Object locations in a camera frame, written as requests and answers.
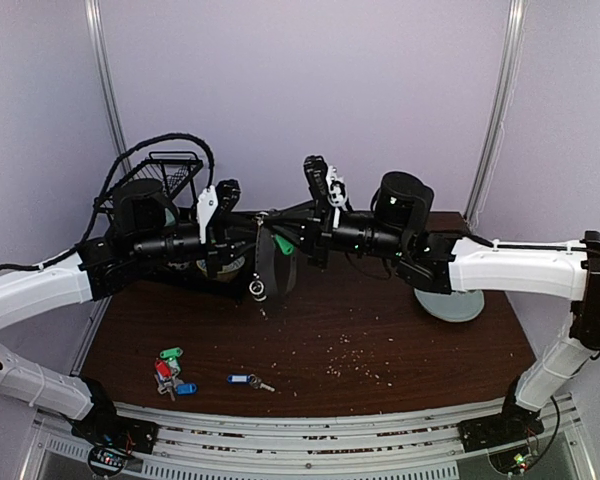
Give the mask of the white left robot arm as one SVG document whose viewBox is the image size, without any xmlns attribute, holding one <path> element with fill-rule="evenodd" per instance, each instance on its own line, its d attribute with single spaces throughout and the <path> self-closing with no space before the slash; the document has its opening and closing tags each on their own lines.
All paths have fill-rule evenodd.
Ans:
<svg viewBox="0 0 600 480">
<path fill-rule="evenodd" d="M 212 269 L 255 243 L 253 212 L 234 212 L 234 180 L 205 188 L 194 208 L 180 209 L 154 179 L 114 190 L 110 227 L 58 256 L 0 276 L 0 331 L 61 307 L 109 297 L 170 264 L 203 259 Z M 61 414 L 103 444 L 117 442 L 124 424 L 104 387 L 23 358 L 0 344 L 0 395 Z"/>
</svg>

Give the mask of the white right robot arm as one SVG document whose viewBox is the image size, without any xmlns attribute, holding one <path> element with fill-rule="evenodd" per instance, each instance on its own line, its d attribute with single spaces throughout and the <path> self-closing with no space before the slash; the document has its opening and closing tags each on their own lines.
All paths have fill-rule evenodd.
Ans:
<svg viewBox="0 0 600 480">
<path fill-rule="evenodd" d="M 531 417 L 600 352 L 600 233 L 558 243 L 501 242 L 461 231 L 429 232 L 434 192 L 405 172 L 383 175 L 369 211 L 337 206 L 340 183 L 307 176 L 312 201 L 267 215 L 263 224 L 320 267 L 332 250 L 391 263 L 414 289 L 435 294 L 504 291 L 570 301 L 571 322 L 543 357 L 513 381 L 493 419 L 499 440 L 515 440 Z"/>
</svg>

